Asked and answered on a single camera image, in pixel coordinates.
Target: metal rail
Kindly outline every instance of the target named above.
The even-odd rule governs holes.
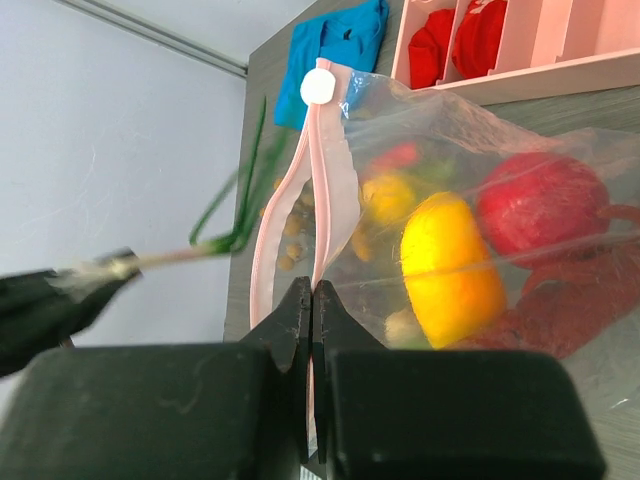
[[[178,34],[169,32],[158,25],[120,10],[100,0],[55,0],[58,3],[72,7],[82,13],[86,13],[116,26],[129,33],[145,38],[153,43],[169,48],[187,57],[198,60],[212,67],[219,68],[231,75],[247,78],[247,65],[199,45]]]

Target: gray table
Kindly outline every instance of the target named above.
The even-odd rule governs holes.
[[[403,0],[387,0],[391,13],[387,33],[382,44],[376,72],[391,73],[391,65],[398,37]],[[244,129],[242,132],[242,159],[246,159],[257,123],[258,109],[263,95],[269,100],[264,145],[269,145],[275,128],[273,106],[280,83],[286,71],[289,41],[293,27],[306,19],[331,10],[361,3],[362,0],[320,0],[284,27],[250,57],[246,90]],[[640,132],[640,87],[594,92],[550,99],[515,102],[489,107],[501,118],[542,135],[557,135],[584,127],[600,127]],[[296,138],[291,139],[287,158],[293,156]],[[233,341],[249,330],[249,278],[253,258],[255,234],[247,250],[231,260],[229,300],[224,339]],[[304,266],[290,275],[282,275],[275,286],[279,298],[291,279],[307,274]],[[592,418],[598,438],[610,465],[610,480],[637,480],[640,478],[640,406],[619,409]]]

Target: pink zipper seal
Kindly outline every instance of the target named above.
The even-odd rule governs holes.
[[[253,257],[249,320],[254,328],[273,310],[278,250],[287,217],[309,178],[313,182],[316,245],[311,286],[351,238],[360,220],[358,176],[342,125],[352,70],[319,58],[301,96],[309,103],[293,161],[265,208]]]

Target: pink shelf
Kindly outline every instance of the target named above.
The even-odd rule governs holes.
[[[431,12],[456,8],[444,78],[480,105],[640,84],[639,0],[509,0],[495,68],[464,80],[451,46],[471,0],[405,0],[391,77],[409,85],[408,45]]]

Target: blue cloth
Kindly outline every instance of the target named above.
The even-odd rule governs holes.
[[[389,5],[369,0],[296,25],[291,37],[287,73],[275,107],[275,124],[302,130],[307,106],[300,84],[318,57],[362,72],[372,72],[382,43]]]

